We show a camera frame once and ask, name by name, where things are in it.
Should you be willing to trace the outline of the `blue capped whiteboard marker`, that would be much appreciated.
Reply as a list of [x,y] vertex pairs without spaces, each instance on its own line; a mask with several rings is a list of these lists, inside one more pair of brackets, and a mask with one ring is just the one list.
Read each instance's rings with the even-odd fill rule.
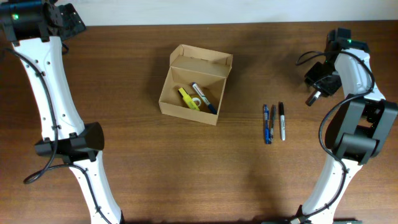
[[210,103],[208,98],[205,96],[204,92],[201,90],[201,88],[195,82],[192,83],[192,88],[195,90],[195,92],[198,94],[198,96],[202,99],[202,101],[206,104],[208,109],[213,114],[217,114],[217,110],[215,110],[215,107]]

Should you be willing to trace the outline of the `black capped whiteboard marker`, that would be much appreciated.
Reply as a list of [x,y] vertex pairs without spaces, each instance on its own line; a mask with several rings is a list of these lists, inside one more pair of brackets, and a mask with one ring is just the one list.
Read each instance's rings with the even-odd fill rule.
[[322,93],[318,90],[315,90],[306,100],[305,104],[307,106],[312,106],[314,102],[318,100],[318,98],[322,95]]

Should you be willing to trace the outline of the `black sharpie marker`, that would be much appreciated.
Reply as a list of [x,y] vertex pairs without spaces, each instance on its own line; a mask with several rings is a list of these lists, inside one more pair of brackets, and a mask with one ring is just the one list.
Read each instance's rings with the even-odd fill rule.
[[279,102],[279,121],[280,121],[280,137],[282,141],[285,141],[285,113],[284,104]]

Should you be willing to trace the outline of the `brown cardboard box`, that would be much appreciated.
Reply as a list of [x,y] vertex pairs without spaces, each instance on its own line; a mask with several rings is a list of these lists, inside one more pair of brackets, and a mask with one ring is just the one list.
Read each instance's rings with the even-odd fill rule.
[[216,125],[233,55],[180,44],[159,98],[162,114]]

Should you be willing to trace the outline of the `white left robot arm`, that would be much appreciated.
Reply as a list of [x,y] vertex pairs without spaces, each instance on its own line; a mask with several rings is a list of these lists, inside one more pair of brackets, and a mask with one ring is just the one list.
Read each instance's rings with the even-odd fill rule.
[[55,1],[5,1],[1,3],[1,28],[21,61],[37,103],[42,139],[35,144],[46,165],[24,179],[31,184],[47,171],[69,168],[76,177],[92,223],[125,222],[103,165],[104,134],[98,122],[85,124],[68,86],[63,55],[64,41],[86,31],[72,4]]

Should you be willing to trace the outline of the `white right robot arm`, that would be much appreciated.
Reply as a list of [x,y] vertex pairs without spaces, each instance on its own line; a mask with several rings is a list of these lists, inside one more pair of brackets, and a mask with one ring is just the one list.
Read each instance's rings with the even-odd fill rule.
[[289,223],[334,223],[337,206],[352,178],[376,157],[397,118],[397,103],[387,101],[370,67],[370,49],[353,40],[349,29],[331,30],[324,51],[309,51],[310,58],[325,57],[305,74],[313,87],[306,104],[342,89],[344,100],[323,118],[318,139],[327,153],[315,188]]

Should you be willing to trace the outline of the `dark grey ballpoint pen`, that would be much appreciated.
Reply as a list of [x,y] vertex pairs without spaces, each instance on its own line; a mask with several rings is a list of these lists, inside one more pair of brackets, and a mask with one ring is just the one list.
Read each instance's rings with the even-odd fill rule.
[[275,115],[276,115],[276,105],[272,105],[271,107],[271,121],[270,121],[270,134],[269,134],[269,140],[270,143],[272,144],[274,140],[274,126],[275,126]]

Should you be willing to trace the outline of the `yellow tape roll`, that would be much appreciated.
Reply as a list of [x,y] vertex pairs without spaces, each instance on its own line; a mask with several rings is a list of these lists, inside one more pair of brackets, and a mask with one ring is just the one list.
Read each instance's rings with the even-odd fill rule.
[[192,100],[193,100],[193,102],[194,102],[198,107],[200,107],[200,106],[202,105],[202,101],[201,101],[200,98],[198,98],[198,97],[193,97]]

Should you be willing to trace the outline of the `blue ballpoint pen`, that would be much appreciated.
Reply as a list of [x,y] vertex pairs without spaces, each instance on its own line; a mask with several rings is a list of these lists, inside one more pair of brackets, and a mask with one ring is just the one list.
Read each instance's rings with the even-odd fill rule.
[[269,138],[269,109],[264,105],[264,139],[266,144],[270,144]]

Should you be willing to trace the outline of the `yellow highlighter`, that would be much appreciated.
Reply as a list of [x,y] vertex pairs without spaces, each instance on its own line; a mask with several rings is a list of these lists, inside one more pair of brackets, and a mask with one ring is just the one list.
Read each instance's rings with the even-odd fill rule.
[[193,97],[198,97],[198,95],[189,95],[184,88],[179,88],[178,93],[181,96],[182,100],[191,110],[200,111],[200,108],[193,102]]

